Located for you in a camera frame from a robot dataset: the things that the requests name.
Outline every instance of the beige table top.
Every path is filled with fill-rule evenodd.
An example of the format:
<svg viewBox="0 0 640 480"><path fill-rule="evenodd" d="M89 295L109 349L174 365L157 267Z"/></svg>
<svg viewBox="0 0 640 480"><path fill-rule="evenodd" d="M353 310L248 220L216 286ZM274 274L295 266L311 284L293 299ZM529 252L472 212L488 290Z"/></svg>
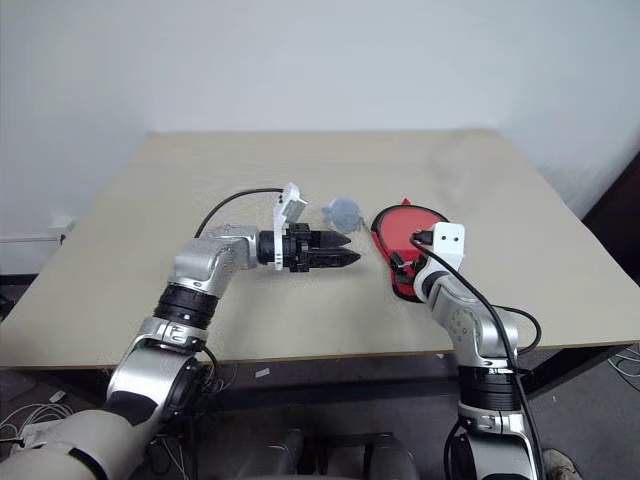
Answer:
<svg viewBox="0 0 640 480"><path fill-rule="evenodd" d="M354 198L369 224L404 197L466 227L462 273L493 302L524 308L541 346L640 339L640 289L499 134L172 133L151 135L0 326L0 365L117 364L164 289L173 257L222 198L293 181L321 228L323 205ZM214 217L268 229L273 196ZM241 271L209 346L222 360L444 352L424 305L397 299L365 229L356 264L308 274ZM521 344L532 338L524 321Z"/></svg>

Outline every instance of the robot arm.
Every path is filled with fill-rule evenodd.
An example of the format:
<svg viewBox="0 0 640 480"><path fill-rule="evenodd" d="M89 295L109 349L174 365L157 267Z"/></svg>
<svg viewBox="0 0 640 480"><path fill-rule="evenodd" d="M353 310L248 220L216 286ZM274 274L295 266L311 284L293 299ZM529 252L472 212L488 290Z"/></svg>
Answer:
<svg viewBox="0 0 640 480"><path fill-rule="evenodd" d="M455 269L463 257L464 227L437 223L427 235L434 253ZM505 346L479 299L434 260L418 268L414 288L449 334L460 378L458 416L465 433L453 439L454 479L537 480L534 452ZM517 356L513 317L498 311Z"/></svg>
<svg viewBox="0 0 640 480"><path fill-rule="evenodd" d="M280 201L276 211L290 204ZM297 219L300 209L294 213ZM287 212L282 217L292 218ZM238 269L274 262L276 254L292 272L342 267L360 258L342 248L350 241L343 235L311 231L301 223L285 230L281 222L279 227L274 233L224 226L192 239L176 257L153 315L144 320L114 372L106 403L43 432L36 443L0 464L0 477L42 478L46 472L54 480L128 478L156 433L172 418L188 414L201 393L209 371L195 354L205 348L216 305Z"/></svg>

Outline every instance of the gray carpet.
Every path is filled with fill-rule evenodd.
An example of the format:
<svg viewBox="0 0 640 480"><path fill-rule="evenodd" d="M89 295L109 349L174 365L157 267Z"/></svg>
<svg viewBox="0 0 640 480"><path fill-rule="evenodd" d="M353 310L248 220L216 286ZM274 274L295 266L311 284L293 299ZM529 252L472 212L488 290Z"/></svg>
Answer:
<svg viewBox="0 0 640 480"><path fill-rule="evenodd" d="M529 362L548 355L536 352ZM255 372L265 366L269 366L270 375L256 379ZM408 378L424 372L444 375L451 368L451 360L446 357L245 364L238 367L234 386L360 377ZM234 371L233 366L225 366L228 378ZM53 391L55 388L39 383L10 402L0 404L1 413L4 416L10 408L45 401ZM89 406L73 396L68 401L76 409ZM216 413L200 424L200 478L233 477L253 447L279 440L288 429L297 427L317 435L393 431L414 453L421 478L442 479L442 447L456 419L456 401L454 395L444 395ZM603 363L534 400L532 405L544 445L556 447L574 458L585 480L631 480L637 479L640 471L639 401L640 393L633 391ZM362 449L357 448L333 451L329 473L358 477L362 454ZM145 470L136 478L179 479L181 475L172 469L169 475L157 477Z"/></svg>

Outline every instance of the black cable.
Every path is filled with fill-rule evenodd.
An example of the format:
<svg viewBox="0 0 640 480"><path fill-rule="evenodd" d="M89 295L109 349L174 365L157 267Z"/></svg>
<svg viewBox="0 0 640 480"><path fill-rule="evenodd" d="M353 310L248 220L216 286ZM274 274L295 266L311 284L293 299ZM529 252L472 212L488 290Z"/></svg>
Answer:
<svg viewBox="0 0 640 480"><path fill-rule="evenodd" d="M509 336L507 335L507 332L504 328L504 324L500 319L500 315L498 315L498 312L496 312L495 308L493 308L493 305L491 305L489 300L487 300L485 296L482 295L482 293L480 293L473 285L471 285L471 283L469 283L469 281L466 278L464 278L460 272L458 272L455 268L449 265L449 263L445 261L442 257L433 253L431 250L428 250L427 248L425 248L421 243L419 243L416 240L415 235L416 234L413 234L411 236L411 240L410 240L411 245L413 245L422 253L424 253L428 257L431 257L432 259L437 261L440 265L442 265L444 268L446 268L451 275L453 275L456 279L458 279L460 283L462 283L469 291L471 291L471 293L473 293L476 296L478 300L480 300L480 303L482 303L491 314L491 318L493 319L493 324L498 330L500 339L502 340L502 343L505 347L507 364L509 368L511 368L514 372L514 379L515 379L516 389L518 391L518 396L520 397L520 402L522 403L522 409L524 410L525 417L527 418L527 423L529 424L529 428L531 430L531 436L533 437L533 444L534 444L534 451L535 451L534 463L535 463L536 469L538 470L538 478L544 480L545 471L542 463L542 446L540 443L540 435L538 433L538 427L533 418L533 413L531 411L529 401L527 400L527 395L524 391L524 387L522 386L522 381L520 380L520 377L517 375L517 371L518 371L517 362L515 359L515 355L513 353L513 348L511 347L511 342L509 341Z"/></svg>
<svg viewBox="0 0 640 480"><path fill-rule="evenodd" d="M224 207L231 200L235 200L238 197L243 197L245 195L251 195L254 193L282 193L283 191L284 190L282 188L252 188L251 190L242 190L240 192L234 193L233 195L222 200L218 205L213 207L209 213L207 213L207 216L204 217L204 219L200 223L200 226L196 230L196 234L193 237L199 238L200 235L202 235L204 228L207 226L207 223L209 223L209 220L211 220L211 217L213 217L213 215L215 215L218 210Z"/></svg>
<svg viewBox="0 0 640 480"><path fill-rule="evenodd" d="M191 474L189 480L198 480L198 446L196 442L196 422L189 418L189 453L191 454Z"/></svg>
<svg viewBox="0 0 640 480"><path fill-rule="evenodd" d="M460 423L460 420L458 420L451 428L449 435L447 435L447 441L444 442L444 476L447 480L451 480L451 462L449 461L449 452L451 451L451 442L453 442L453 437L455 436L460 426L461 426L461 423Z"/></svg>
<svg viewBox="0 0 640 480"><path fill-rule="evenodd" d="M204 383L204 387L206 389L209 386L211 386L213 379L218 374L220 364L218 363L218 359L216 358L216 356L213 354L211 350L209 350L209 348L206 345L202 347L202 351L207 355L207 357L211 359L211 372L209 373L209 378L207 378L207 380Z"/></svg>
<svg viewBox="0 0 640 480"><path fill-rule="evenodd" d="M536 317L531 315L529 312L520 310L519 308L505 307L503 305L494 305L494 307L499 308L501 310L505 310L507 312L517 313L518 315L522 315L533 324L534 328L536 329L536 337L533 339L533 341L529 345L527 345L526 347L520 348L518 350L518 355L524 355L525 353L529 353L532 350L535 350L535 348L540 343L540 340L542 339L542 327L540 326L540 323L538 322L538 320L536 320Z"/></svg>
<svg viewBox="0 0 640 480"><path fill-rule="evenodd" d="M620 364L624 362L624 358L621 358L620 360L618 360L618 362L616 363L616 367L620 368ZM624 375L622 375L618 370L616 370L615 368L613 369L614 372L616 372L618 374L618 376L625 381L625 383L627 385L629 385L631 388L633 388L636 392L640 393L640 388L636 387L628 378L626 378Z"/></svg>

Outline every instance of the black wire bundle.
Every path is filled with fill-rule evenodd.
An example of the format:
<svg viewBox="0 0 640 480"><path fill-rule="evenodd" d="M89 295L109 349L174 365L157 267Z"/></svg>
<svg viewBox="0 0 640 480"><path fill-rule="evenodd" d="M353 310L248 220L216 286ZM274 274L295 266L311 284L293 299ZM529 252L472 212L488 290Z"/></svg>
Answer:
<svg viewBox="0 0 640 480"><path fill-rule="evenodd" d="M500 310L505 310L507 312L516 313L518 315L522 315L523 317L528 319L533 324L533 327L536 329L536 336L535 336L535 338L533 339L533 341L529 345L527 345L526 347L518 349L518 355L524 355L525 353L529 353L529 352L535 350L536 347L538 346L538 344L540 343L540 340L542 339L542 327L540 326L540 323L538 322L538 320L536 320L536 317L531 315L529 312L525 312L524 310L520 310L519 308L505 307L504 305L494 305L494 307L495 308L499 308Z"/></svg>
<svg viewBox="0 0 640 480"><path fill-rule="evenodd" d="M243 197L245 195L252 195L254 193L282 193L283 191L284 190L282 188L252 188L250 190L241 190L237 193L234 193L233 195L228 196L227 198L222 200L218 205L213 207L209 213L207 213L207 215L204 217L202 222L200 222L200 226L196 230L196 233L193 237L200 238L200 235L202 235L202 232L207 226L207 223L209 223L209 220L211 220L211 217L213 217L218 210L220 210L230 201L235 200L238 197Z"/></svg>
<svg viewBox="0 0 640 480"><path fill-rule="evenodd" d="M213 379L220 372L220 364L218 363L218 359L213 354L213 352L209 350L209 347L205 345L204 347L202 347L202 351L207 355L207 357L211 359L211 370L209 372L209 378L207 378L204 383L205 388L207 388L211 386Z"/></svg>
<svg viewBox="0 0 640 480"><path fill-rule="evenodd" d="M502 343L505 347L505 353L507 356L507 364L509 365L509 368L511 368L511 370L513 370L514 372L514 378L515 378L515 384L516 384L516 389L518 391L518 396L520 397L520 402L522 404L522 409L524 410L524 414L525 417L527 418L527 423L529 424L529 429L531 430L531 436L532 436L532 440L533 440L533 448L534 448L534 463L536 466L536 470L538 471L538 478L544 480L545 478L545 471L544 471L544 465L543 465L543 460L542 460L542 446L540 443L540 435L538 433L538 427L535 423L535 420L533 418L533 413L531 411L531 406L529 405L529 401L527 400L527 395L524 391L524 387L522 386L522 382L520 380L520 377L517 374L518 371L518 366L517 366L517 362L515 359L515 355L513 353L513 348L511 346L511 342L509 341L509 337L507 335L507 332L504 328L504 324L502 323L502 320L500 319L500 315L498 315L498 312L496 312L495 308L493 305L491 305L491 303L485 298L484 295L482 295L482 293L480 293L473 285L471 285L471 283L464 278L464 276L462 276L462 274L460 274L455 268L453 268L451 265L449 265L448 262L446 262L442 257L440 257L439 255L433 253L431 250L425 248L417 239L416 239L416 235L412 235L411 236L411 244L416 247L418 250L420 250L420 252L422 252L424 255L431 257L433 260L435 260L436 262L438 262L440 265L442 265L444 268L446 268L449 273L451 275L453 275L460 283L462 283L471 293L473 293L476 298L478 300L480 300L480 303L482 303L485 308L489 311L489 313L491 314L491 318L493 320L493 323L496 327L496 329L498 330L498 334L500 335L500 339L502 340ZM537 328L539 327L538 322L536 321L534 323L534 325L537 324ZM451 430L451 432L449 433L449 436L451 437L451 439L453 439L453 436L455 435L456 431L458 430L459 424L454 425L454 428ZM444 452L444 457L445 457L445 474L447 475L447 480L449 480L450 477L450 467L449 467L449 449L451 447L451 440L447 439L448 442L445 443L445 452Z"/></svg>

